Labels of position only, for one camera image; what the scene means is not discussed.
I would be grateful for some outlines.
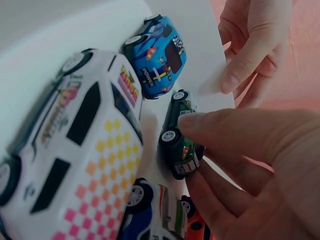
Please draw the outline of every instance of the green toy car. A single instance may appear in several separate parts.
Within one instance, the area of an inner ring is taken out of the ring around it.
[[[180,89],[171,97],[159,148],[166,165],[177,180],[192,175],[199,167],[205,148],[183,136],[178,128],[178,118],[197,112],[195,96],[189,90]]]

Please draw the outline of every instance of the hand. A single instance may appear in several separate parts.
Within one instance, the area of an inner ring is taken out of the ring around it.
[[[257,107],[267,96],[284,62],[292,0],[226,0],[218,26],[227,67],[221,92],[238,98],[238,108]]]
[[[186,114],[178,124],[243,189],[205,161],[186,179],[217,240],[320,239],[319,114],[225,109]]]

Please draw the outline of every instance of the white wheel rim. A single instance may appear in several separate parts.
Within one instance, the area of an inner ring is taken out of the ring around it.
[[[159,16],[159,14],[153,15],[153,16],[149,16],[149,17],[147,17],[147,18],[145,19],[145,21],[149,21],[149,20],[155,19],[155,18],[158,17],[158,16]]]
[[[190,204],[187,201],[181,201],[181,205],[182,205],[184,211],[186,212],[186,214],[188,214],[191,209]]]
[[[0,195],[2,195],[10,179],[10,166],[5,163],[0,166]]]
[[[77,66],[82,59],[84,59],[84,54],[83,53],[77,53],[73,57],[71,57],[66,63],[64,64],[62,71],[63,72],[68,72],[71,69],[73,69],[75,66]]]
[[[133,44],[133,43],[139,41],[141,38],[142,38],[142,36],[140,36],[140,35],[134,36],[134,37],[130,38],[129,40],[127,40],[127,41],[125,42],[125,44],[126,44],[126,45]]]
[[[133,207],[136,206],[138,203],[142,201],[144,198],[145,191],[144,189],[139,185],[133,185],[130,195],[129,195],[129,201],[128,206]]]
[[[175,139],[175,137],[176,137],[175,131],[170,130],[170,131],[164,132],[164,133],[162,134],[162,136],[161,136],[161,139],[162,139],[162,141],[164,141],[164,142],[167,143],[167,142],[170,142],[170,141],[172,141],[173,139]]]
[[[173,95],[173,99],[179,100],[179,99],[182,99],[184,96],[185,96],[185,93],[183,91],[179,91]]]

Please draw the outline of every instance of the orange toy car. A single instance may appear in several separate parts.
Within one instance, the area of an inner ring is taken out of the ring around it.
[[[188,217],[187,240],[216,240],[208,225],[200,216],[189,196],[181,197],[181,205]]]

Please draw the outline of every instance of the toy car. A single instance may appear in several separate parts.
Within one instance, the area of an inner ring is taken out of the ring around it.
[[[160,14],[144,20],[138,33],[123,44],[146,99],[169,92],[187,61],[184,44],[173,23]]]
[[[188,217],[187,239],[216,240],[210,228],[200,216],[191,198],[183,195],[180,202]]]
[[[126,57],[72,56],[0,165],[12,239],[115,239],[143,150],[141,85]]]
[[[187,214],[166,187],[138,178],[131,189],[118,240],[183,240]]]
[[[163,130],[159,138],[162,156],[177,180],[192,175],[199,167],[205,148],[184,137],[178,128],[178,118],[197,111],[195,96],[180,89],[171,97]]]

